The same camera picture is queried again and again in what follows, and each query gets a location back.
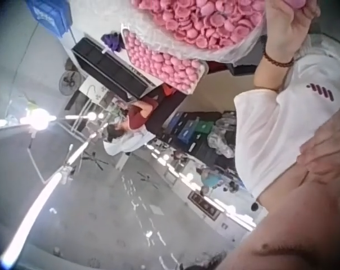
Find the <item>fan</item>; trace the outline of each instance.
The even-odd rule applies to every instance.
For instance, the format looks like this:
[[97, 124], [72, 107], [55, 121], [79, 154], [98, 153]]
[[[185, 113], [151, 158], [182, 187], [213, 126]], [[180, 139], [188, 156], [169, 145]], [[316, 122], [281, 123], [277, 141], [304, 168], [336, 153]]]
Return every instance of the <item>fan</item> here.
[[77, 71], [65, 71], [59, 81], [59, 90], [64, 96], [71, 96], [79, 89], [82, 82], [81, 74]]

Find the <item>brown bracelet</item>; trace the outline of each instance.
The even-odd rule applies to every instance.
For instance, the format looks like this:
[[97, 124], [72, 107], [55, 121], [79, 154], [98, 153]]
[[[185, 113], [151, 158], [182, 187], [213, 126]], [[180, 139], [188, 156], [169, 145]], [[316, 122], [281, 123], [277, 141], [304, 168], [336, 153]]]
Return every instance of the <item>brown bracelet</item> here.
[[290, 62], [287, 63], [281, 63], [281, 62], [277, 62], [276, 60], [272, 59], [266, 52], [266, 50], [264, 50], [264, 57], [267, 61], [269, 61], [270, 63], [272, 63], [275, 66], [279, 66], [281, 68], [288, 68], [294, 65], [294, 58], [292, 58], [290, 60]]

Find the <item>white shirt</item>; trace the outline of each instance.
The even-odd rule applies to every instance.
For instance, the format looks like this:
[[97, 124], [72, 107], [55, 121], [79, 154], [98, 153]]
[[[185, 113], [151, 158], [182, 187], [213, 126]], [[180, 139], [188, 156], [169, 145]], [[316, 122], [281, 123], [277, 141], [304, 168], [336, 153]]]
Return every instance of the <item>white shirt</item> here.
[[104, 149], [110, 156], [114, 156], [120, 152], [132, 152], [139, 149], [153, 138], [155, 138], [155, 135], [147, 131], [145, 125], [143, 125], [137, 130], [132, 130], [120, 138], [114, 139], [111, 143], [104, 141]]
[[236, 169], [255, 198], [296, 162], [300, 146], [340, 109], [340, 45], [323, 37], [287, 80], [279, 94], [259, 89], [234, 99]]

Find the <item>blue bin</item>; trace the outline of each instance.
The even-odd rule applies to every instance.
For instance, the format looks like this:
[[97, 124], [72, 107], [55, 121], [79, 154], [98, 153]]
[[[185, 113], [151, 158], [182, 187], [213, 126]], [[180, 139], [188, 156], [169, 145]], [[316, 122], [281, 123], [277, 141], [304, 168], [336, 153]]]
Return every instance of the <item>blue bin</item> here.
[[198, 120], [190, 120], [186, 123], [180, 134], [177, 136], [177, 138], [184, 142], [189, 143], [191, 136], [193, 136], [196, 126], [198, 125]]
[[174, 115], [174, 117], [170, 120], [168, 126], [165, 129], [166, 133], [171, 133], [171, 131], [176, 126], [176, 124], [179, 122], [181, 117], [182, 117], [182, 112], [177, 112]]
[[67, 0], [26, 0], [26, 4], [35, 20], [57, 37], [62, 37], [73, 24]]

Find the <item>shirt logo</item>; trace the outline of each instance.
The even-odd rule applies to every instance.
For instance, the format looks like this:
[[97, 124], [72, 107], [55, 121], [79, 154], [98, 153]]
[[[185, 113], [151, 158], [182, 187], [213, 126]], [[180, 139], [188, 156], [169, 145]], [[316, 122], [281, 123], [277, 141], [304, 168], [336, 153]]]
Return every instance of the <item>shirt logo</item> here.
[[334, 101], [334, 96], [333, 96], [333, 92], [331, 90], [326, 89], [325, 87], [321, 87], [318, 84], [308, 84], [306, 86], [307, 88], [311, 88], [314, 92], [317, 92], [319, 95], [323, 96], [325, 98], [330, 99], [331, 101]]

